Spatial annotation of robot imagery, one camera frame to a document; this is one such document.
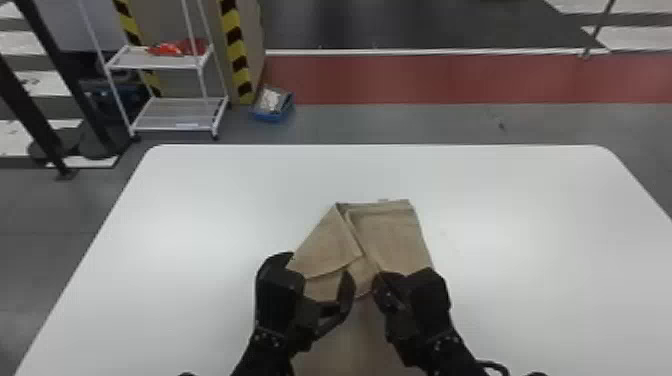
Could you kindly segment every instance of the shelf rack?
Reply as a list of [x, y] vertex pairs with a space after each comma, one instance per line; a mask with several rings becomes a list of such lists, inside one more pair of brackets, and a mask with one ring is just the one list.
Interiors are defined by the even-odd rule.
[[[187, 8], [187, 1], [180, 0], [182, 5], [182, 13], [189, 35], [192, 51], [196, 49], [196, 37], [194, 35], [189, 9]], [[126, 35], [122, 35], [127, 41], [117, 53], [109, 60], [105, 58], [100, 47], [96, 33], [88, 17], [88, 12], [84, 7], [83, 0], [78, 0], [78, 5], [84, 24], [91, 36], [94, 47], [98, 54], [98, 59], [103, 67], [103, 71], [110, 83], [112, 94], [115, 102], [119, 107], [121, 117], [128, 128], [128, 132], [132, 137], [136, 136], [137, 131], [210, 131], [213, 139], [218, 139], [218, 127], [222, 119], [222, 115], [226, 111], [229, 104], [229, 96], [226, 91], [226, 83], [224, 75], [222, 74], [221, 65], [215, 46], [213, 44], [212, 34], [210, 32], [210, 25], [205, 15], [202, 0], [196, 0], [201, 20], [207, 36], [207, 48], [203, 55], [185, 55], [185, 56], [155, 56], [148, 52], [148, 46], [133, 46], [128, 43]], [[203, 78], [203, 69], [208, 61], [214, 58], [219, 80], [221, 82], [224, 96], [223, 97], [209, 97], [205, 80]], [[154, 92], [147, 87], [150, 93], [150, 98], [140, 111], [138, 116], [131, 122], [124, 107], [117, 87], [112, 79], [112, 71], [115, 70], [193, 70], [196, 72], [196, 77], [199, 82], [201, 97], [196, 98], [159, 98]]]

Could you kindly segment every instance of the wall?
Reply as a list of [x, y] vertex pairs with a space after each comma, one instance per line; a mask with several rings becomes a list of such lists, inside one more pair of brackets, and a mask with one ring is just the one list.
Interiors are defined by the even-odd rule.
[[[34, 0], [49, 31], [62, 50], [90, 51], [93, 43], [86, 32], [76, 0]], [[104, 50], [123, 44], [119, 17], [112, 0], [83, 0], [96, 35]]]

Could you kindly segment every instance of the white floor line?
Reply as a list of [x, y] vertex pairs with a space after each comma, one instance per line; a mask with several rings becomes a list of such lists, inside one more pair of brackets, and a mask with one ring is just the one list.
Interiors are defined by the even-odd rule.
[[23, 87], [31, 97], [72, 96], [57, 71], [20, 71], [16, 76], [25, 81]]
[[[65, 165], [70, 168], [109, 168], [114, 166], [114, 163], [117, 161], [117, 159], [119, 159], [118, 156], [94, 161], [92, 159], [86, 159], [82, 156], [72, 156], [63, 158], [63, 162], [65, 162]], [[47, 167], [54, 168], [54, 164], [49, 162], [47, 163]]]
[[3, 55], [46, 55], [37, 36], [30, 31], [0, 31]]
[[[592, 32], [593, 27], [584, 27]], [[672, 27], [605, 26], [598, 41], [612, 50], [669, 51], [672, 49]]]
[[[82, 119], [49, 120], [53, 129], [74, 128]], [[18, 120], [0, 120], [0, 156], [25, 157], [26, 148], [33, 142], [26, 128]]]
[[23, 18], [23, 14], [19, 11], [13, 1], [6, 2], [0, 5], [0, 19], [2, 18]]
[[[607, 0], [546, 0], [561, 13], [601, 13]], [[616, 0], [614, 13], [671, 12], [670, 0]]]
[[[267, 56], [578, 55], [582, 48], [270, 49]], [[595, 48], [594, 55], [608, 54]]]

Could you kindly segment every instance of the base of stand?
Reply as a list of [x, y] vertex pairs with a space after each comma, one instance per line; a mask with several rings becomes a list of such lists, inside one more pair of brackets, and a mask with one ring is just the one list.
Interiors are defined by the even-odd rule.
[[[60, 147], [54, 148], [54, 151], [60, 158], [77, 153], [77, 146], [79, 146], [79, 142], [82, 139], [82, 132], [79, 128], [57, 129], [54, 132], [56, 132], [56, 135], [61, 140]], [[45, 162], [49, 159], [44, 150], [35, 141], [28, 145], [28, 155], [37, 162]]]
[[131, 138], [124, 127], [107, 127], [105, 130], [111, 141], [101, 143], [90, 127], [84, 126], [82, 141], [79, 143], [79, 153], [87, 159], [100, 160], [121, 155], [131, 144]]
[[75, 168], [71, 168], [65, 174], [62, 174], [62, 173], [59, 172], [59, 174], [56, 175], [56, 179], [54, 179], [54, 180], [56, 180], [56, 181], [70, 181], [70, 180], [74, 179], [75, 176], [77, 176], [78, 173], [79, 173], [79, 170], [77, 170]]

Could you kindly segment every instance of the folded fabric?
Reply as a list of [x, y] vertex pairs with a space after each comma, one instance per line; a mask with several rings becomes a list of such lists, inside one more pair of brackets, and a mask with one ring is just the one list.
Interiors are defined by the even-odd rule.
[[420, 222], [408, 200], [337, 203], [295, 251], [287, 265], [306, 277], [304, 294], [333, 300], [343, 271], [356, 295], [369, 292], [380, 270], [404, 275], [431, 266]]

